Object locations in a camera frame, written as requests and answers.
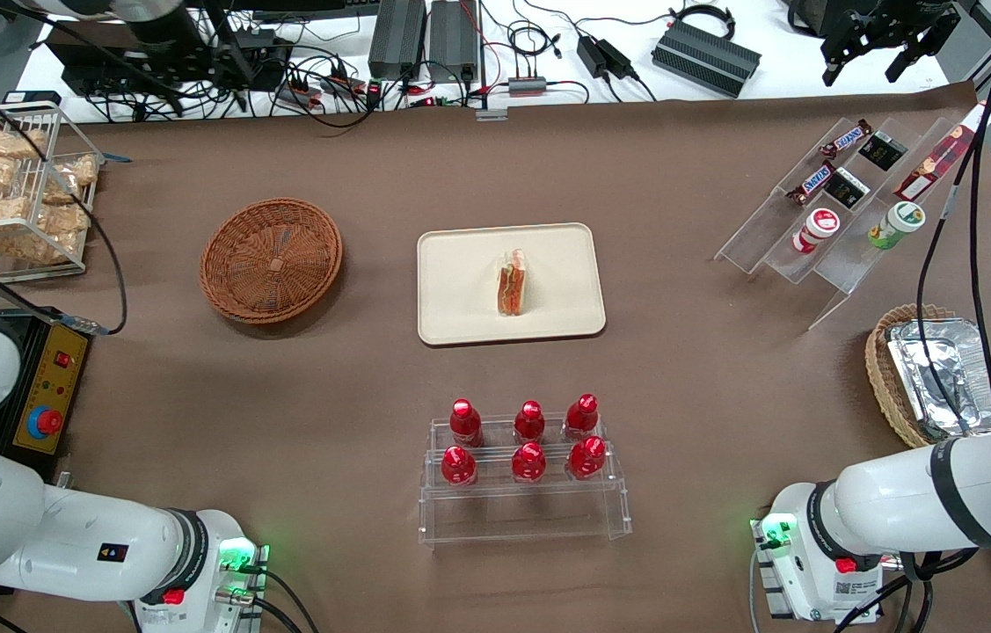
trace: wicker basket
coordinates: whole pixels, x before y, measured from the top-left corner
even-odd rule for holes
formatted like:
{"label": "wicker basket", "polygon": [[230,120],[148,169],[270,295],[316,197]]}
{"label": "wicker basket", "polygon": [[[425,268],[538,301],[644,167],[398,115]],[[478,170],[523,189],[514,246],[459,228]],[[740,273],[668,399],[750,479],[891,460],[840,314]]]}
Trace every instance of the wicker basket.
{"label": "wicker basket", "polygon": [[322,299],[339,275],[343,244],[322,209],[291,198],[247,206],[202,252],[202,293],[243,324],[275,324]]}
{"label": "wicker basket", "polygon": [[[925,304],[925,319],[948,319],[956,314],[948,309]],[[897,370],[893,368],[893,357],[889,348],[885,347],[885,329],[890,325],[912,321],[917,318],[917,305],[901,305],[878,320],[870,336],[866,338],[866,375],[870,377],[870,385],[874,389],[874,397],[882,409],[885,420],[890,422],[893,431],[912,448],[928,446],[932,440],[921,432],[914,420],[914,414],[909,409],[909,397],[906,397],[905,386],[901,384]]]}

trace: acrylic stand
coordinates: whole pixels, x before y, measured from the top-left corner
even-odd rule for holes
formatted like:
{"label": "acrylic stand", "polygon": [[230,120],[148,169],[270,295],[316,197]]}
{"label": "acrylic stand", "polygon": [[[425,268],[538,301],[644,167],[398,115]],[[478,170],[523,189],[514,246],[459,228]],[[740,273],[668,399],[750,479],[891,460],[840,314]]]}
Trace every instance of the acrylic stand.
{"label": "acrylic stand", "polygon": [[[954,124],[946,119],[937,120],[921,135],[893,119],[886,119],[881,125],[874,126],[876,131],[889,135],[908,151],[888,171],[878,168],[858,153],[865,140],[858,141],[853,148],[845,149],[837,159],[830,161],[836,168],[848,170],[870,188],[852,208],[847,208],[822,191],[815,193],[804,206],[785,197],[787,192],[804,183],[805,179],[820,168],[824,161],[818,149],[820,145],[835,140],[855,125],[853,120],[838,121],[830,132],[812,146],[804,159],[788,172],[788,176],[776,185],[764,204],[745,220],[745,224],[733,233],[733,237],[725,242],[715,256],[715,260],[725,258],[732,261],[748,275],[756,273],[761,264],[764,264],[792,284],[799,284],[812,272],[827,280],[827,283],[835,287],[835,295],[816,320],[812,321],[812,325],[809,325],[809,330],[848,300],[850,294],[864,280],[866,273],[885,255],[885,250],[874,248],[870,244],[866,239],[866,232],[881,221],[890,207],[902,201],[894,195],[894,189],[897,189],[910,171],[921,164],[934,145],[954,128]],[[926,189],[915,201],[921,204],[938,183],[940,181]],[[821,207],[832,209],[840,216],[840,229],[835,236],[822,241],[815,251],[805,255],[792,247],[792,236],[804,227],[808,215]],[[929,215],[937,216],[938,213],[929,213],[926,209],[926,217]]]}
{"label": "acrylic stand", "polygon": [[586,481],[565,473],[572,442],[562,437],[564,412],[547,412],[543,452],[546,474],[534,484],[518,484],[511,476],[511,456],[518,448],[514,417],[484,419],[484,445],[470,448],[478,481],[454,486],[444,481],[440,462],[452,445],[447,418],[432,420],[430,449],[421,477],[419,541],[433,548],[444,543],[532,541],[539,538],[631,534],[628,489],[616,450],[603,421],[595,430],[607,445],[604,468]]}

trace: red emergency stop button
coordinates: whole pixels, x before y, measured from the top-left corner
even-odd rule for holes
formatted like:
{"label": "red emergency stop button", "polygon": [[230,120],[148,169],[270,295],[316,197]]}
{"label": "red emergency stop button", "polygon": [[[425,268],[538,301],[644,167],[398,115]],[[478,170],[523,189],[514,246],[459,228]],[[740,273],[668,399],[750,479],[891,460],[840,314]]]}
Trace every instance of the red emergency stop button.
{"label": "red emergency stop button", "polygon": [[62,430],[62,422],[64,421],[65,420],[62,419],[62,413],[60,411],[55,411],[53,409],[43,411],[38,416],[38,430],[40,430],[42,435],[54,435],[54,433]]}

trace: red bottle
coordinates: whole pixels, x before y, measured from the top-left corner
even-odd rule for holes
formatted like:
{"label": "red bottle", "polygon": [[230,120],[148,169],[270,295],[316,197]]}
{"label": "red bottle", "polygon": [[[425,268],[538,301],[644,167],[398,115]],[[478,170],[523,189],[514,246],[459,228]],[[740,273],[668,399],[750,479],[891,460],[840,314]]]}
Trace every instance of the red bottle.
{"label": "red bottle", "polygon": [[569,477],[585,480],[602,468],[604,468],[604,440],[591,435],[572,445],[566,460],[566,474]]}
{"label": "red bottle", "polygon": [[546,454],[536,441],[528,441],[511,457],[511,474],[519,484],[534,484],[546,473]]}
{"label": "red bottle", "polygon": [[534,400],[523,402],[522,410],[514,417],[514,439],[519,444],[528,441],[541,441],[543,430],[546,430],[546,418],[543,417],[543,407]]}
{"label": "red bottle", "polygon": [[484,445],[484,429],[479,420],[479,411],[467,400],[459,399],[452,404],[452,414],[448,418],[452,429],[452,440],[460,446],[480,448]]}
{"label": "red bottle", "polygon": [[600,413],[596,412],[596,396],[586,393],[569,406],[566,421],[562,424],[562,435],[570,441],[584,440],[593,435],[597,419],[600,419]]}
{"label": "red bottle", "polygon": [[476,472],[476,458],[466,449],[449,446],[444,450],[444,458],[440,462],[440,474],[450,485],[472,485],[479,478]]}

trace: table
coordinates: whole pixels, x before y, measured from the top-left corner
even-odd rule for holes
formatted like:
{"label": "table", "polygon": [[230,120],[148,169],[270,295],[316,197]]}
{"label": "table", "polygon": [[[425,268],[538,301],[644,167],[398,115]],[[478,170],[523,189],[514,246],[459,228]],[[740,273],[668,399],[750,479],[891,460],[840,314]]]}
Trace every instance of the table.
{"label": "table", "polygon": [[[667,13],[664,4],[652,0],[632,0],[628,3],[611,3],[608,0],[550,0],[548,3],[535,3],[539,7],[567,11],[574,19],[583,17],[611,16],[631,21],[647,20]],[[586,84],[590,90],[592,103],[612,103],[615,101],[608,93],[608,87],[601,80],[592,80],[584,65],[580,63],[576,53],[576,33],[564,18],[547,11],[537,11],[528,7],[522,0],[512,4],[507,0],[490,0],[487,9],[501,24],[520,19],[515,9],[522,16],[534,20],[550,35],[560,33],[558,47],[562,49],[563,57],[558,59],[552,52],[546,52],[538,57],[538,72],[547,79],[573,80]],[[888,67],[896,51],[873,51],[853,61],[844,69],[833,87],[826,87],[820,79],[824,72],[824,59],[820,53],[821,40],[813,39],[793,32],[787,21],[787,4],[782,0],[717,0],[717,5],[732,11],[737,20],[735,43],[752,48],[761,53],[761,67],[756,75],[745,85],[741,99],[769,99],[789,97],[818,97],[828,95],[877,95],[877,93],[917,92],[928,88],[945,85],[945,79],[940,65],[933,57],[922,57],[912,68],[907,69],[896,84],[885,80],[885,68]],[[692,84],[681,77],[672,75],[663,69],[655,68],[651,61],[651,52],[656,41],[667,29],[669,19],[653,21],[648,25],[625,25],[615,21],[591,21],[582,27],[599,39],[611,41],[621,52],[631,58],[640,76],[651,87],[659,99],[707,100],[724,99],[712,90],[701,85]],[[506,29],[499,27],[488,19],[486,13],[482,17],[485,37],[488,41],[506,41]],[[709,16],[693,16],[688,23],[709,28],[714,33],[723,32],[723,26],[716,18]],[[281,37],[288,40],[298,40],[302,44],[313,47],[323,47],[335,54],[341,55],[360,72],[360,76],[369,76],[367,68],[367,51],[374,32],[375,18],[352,18],[322,20],[309,25],[311,33],[302,31],[300,25],[283,25]],[[40,41],[49,33],[49,25],[42,28]],[[295,51],[294,59],[302,59],[311,52]],[[506,47],[485,47],[487,72],[495,77],[499,67],[502,67],[502,81],[514,73],[514,55]],[[104,121],[105,117],[84,99],[73,95],[68,85],[62,82],[62,65],[47,47],[38,47],[30,54],[21,80],[20,90],[56,90],[62,95],[62,108],[77,123],[86,121]],[[506,108],[516,105],[543,105],[580,103],[584,92],[576,85],[569,85],[569,90],[551,90],[540,97],[523,97],[511,99],[506,95],[506,89],[496,90],[488,105],[491,108]],[[647,93],[632,80],[615,81],[616,93],[624,101],[648,100]],[[442,85],[430,92],[430,95],[443,96],[451,99],[459,98],[459,88],[456,85]],[[266,115],[273,109],[273,101],[269,93],[251,93],[253,107],[258,115]],[[196,100],[185,101],[187,105],[196,104]],[[393,107],[395,99],[388,99],[387,105]],[[334,104],[327,101],[327,112],[334,111]],[[214,105],[207,108],[209,116],[219,117],[227,105]],[[125,119],[130,114],[128,108],[116,107],[116,116]],[[294,115],[293,111],[275,108],[274,113]],[[237,106],[230,108],[230,117],[251,116],[241,113]],[[202,113],[189,112],[186,119],[201,119]]]}
{"label": "table", "polygon": [[[957,84],[912,96],[554,105],[503,123],[419,109],[341,135],[296,119],[90,126],[101,149],[135,160],[105,167],[96,204],[132,316],[94,342],[69,418],[70,468],[85,491],[233,514],[273,545],[274,571],[324,633],[745,632],[748,518],[787,484],[905,449],[878,412],[862,349],[881,314],[913,300],[932,231],[906,237],[812,332],[830,296],[822,284],[751,280],[713,253],[838,117],[917,129],[973,103]],[[366,156],[387,167],[359,169]],[[231,213],[280,196],[334,217],[342,273],[294,322],[235,327],[203,299],[199,257]],[[946,225],[928,301],[968,313],[963,219]],[[600,336],[419,341],[424,232],[572,221],[594,234],[608,310]],[[86,261],[85,276],[24,291],[113,324],[100,240]],[[600,398],[623,458],[631,536],[418,544],[430,418],[456,397],[495,416],[528,397],[552,409],[584,392]],[[991,630],[991,553],[937,577],[936,589],[929,633]],[[0,598],[0,613],[28,630],[130,633],[112,604],[21,593]],[[825,629],[761,614],[766,632]],[[866,630],[890,629],[892,617]]]}

